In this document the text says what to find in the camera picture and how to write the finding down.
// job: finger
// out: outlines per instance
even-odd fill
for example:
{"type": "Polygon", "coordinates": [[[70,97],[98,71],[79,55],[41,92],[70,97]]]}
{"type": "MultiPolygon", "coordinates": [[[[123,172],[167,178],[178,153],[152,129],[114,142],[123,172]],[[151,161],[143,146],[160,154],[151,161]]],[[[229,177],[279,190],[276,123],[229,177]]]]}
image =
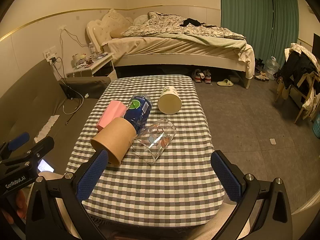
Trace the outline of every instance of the finger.
{"type": "Polygon", "coordinates": [[[17,215],[20,218],[25,218],[25,216],[27,215],[27,209],[28,209],[28,206],[26,203],[24,203],[23,207],[21,209],[17,210],[17,215]]]}
{"type": "Polygon", "coordinates": [[[12,218],[6,211],[4,211],[4,210],[1,210],[1,211],[2,211],[5,219],[7,220],[7,222],[8,222],[10,225],[12,225],[13,222],[14,222],[14,221],[13,221],[13,218],[12,218]]]}
{"type": "Polygon", "coordinates": [[[20,190],[18,190],[17,195],[16,195],[16,204],[17,204],[18,208],[21,209],[21,208],[23,208],[25,203],[26,203],[26,197],[25,197],[23,191],[20,189],[20,190]]]}

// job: pile of clothes on chair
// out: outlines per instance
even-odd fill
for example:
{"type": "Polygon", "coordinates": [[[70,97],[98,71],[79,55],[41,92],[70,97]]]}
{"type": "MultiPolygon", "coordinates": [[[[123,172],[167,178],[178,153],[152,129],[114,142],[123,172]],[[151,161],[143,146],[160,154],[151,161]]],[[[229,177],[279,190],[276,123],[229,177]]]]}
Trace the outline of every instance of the pile of clothes on chair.
{"type": "Polygon", "coordinates": [[[291,43],[290,48],[284,50],[286,62],[276,73],[280,77],[277,98],[287,99],[290,89],[294,86],[304,95],[303,109],[306,110],[303,119],[312,116],[320,100],[320,72],[316,57],[304,46],[291,43]]]}

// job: plaid shirt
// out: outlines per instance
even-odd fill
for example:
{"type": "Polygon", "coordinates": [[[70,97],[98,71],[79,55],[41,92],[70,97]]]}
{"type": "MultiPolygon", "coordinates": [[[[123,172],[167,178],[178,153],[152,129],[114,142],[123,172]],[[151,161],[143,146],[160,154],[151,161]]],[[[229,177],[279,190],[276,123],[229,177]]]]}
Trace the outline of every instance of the plaid shirt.
{"type": "Polygon", "coordinates": [[[316,70],[319,73],[319,67],[318,67],[317,59],[308,49],[306,49],[305,47],[303,47],[302,45],[299,45],[297,43],[291,43],[290,52],[293,51],[293,50],[298,52],[300,55],[301,55],[301,52],[306,54],[306,56],[311,60],[313,65],[316,66],[316,70]]]}

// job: phone screen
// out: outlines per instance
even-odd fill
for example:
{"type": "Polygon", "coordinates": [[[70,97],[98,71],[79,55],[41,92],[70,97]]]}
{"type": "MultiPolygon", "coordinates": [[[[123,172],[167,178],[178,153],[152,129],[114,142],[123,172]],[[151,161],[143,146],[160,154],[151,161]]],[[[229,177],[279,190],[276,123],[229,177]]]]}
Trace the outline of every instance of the phone screen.
{"type": "Polygon", "coordinates": [[[54,171],[54,168],[52,168],[48,163],[45,162],[44,159],[42,159],[38,165],[39,171],[54,171]]]}

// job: bed frame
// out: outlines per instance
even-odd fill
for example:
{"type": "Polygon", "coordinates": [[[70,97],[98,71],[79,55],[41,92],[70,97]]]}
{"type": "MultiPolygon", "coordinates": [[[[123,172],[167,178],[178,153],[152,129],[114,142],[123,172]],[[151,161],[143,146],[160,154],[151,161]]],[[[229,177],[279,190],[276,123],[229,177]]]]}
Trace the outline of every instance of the bed frame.
{"type": "MultiPolygon", "coordinates": [[[[111,9],[102,20],[90,21],[87,24],[87,34],[90,41],[94,44],[96,51],[110,51],[108,48],[108,41],[110,32],[118,29],[124,25],[132,25],[132,19],[124,17],[116,10],[111,9]]],[[[152,54],[137,54],[123,56],[116,64],[117,66],[130,65],[149,65],[149,64],[179,64],[179,65],[197,65],[208,67],[219,67],[231,70],[238,70],[239,73],[234,73],[240,77],[244,87],[249,88],[251,79],[245,77],[247,64],[238,60],[208,56],[197,54],[183,54],[183,53],[152,53],[152,54]]]]}

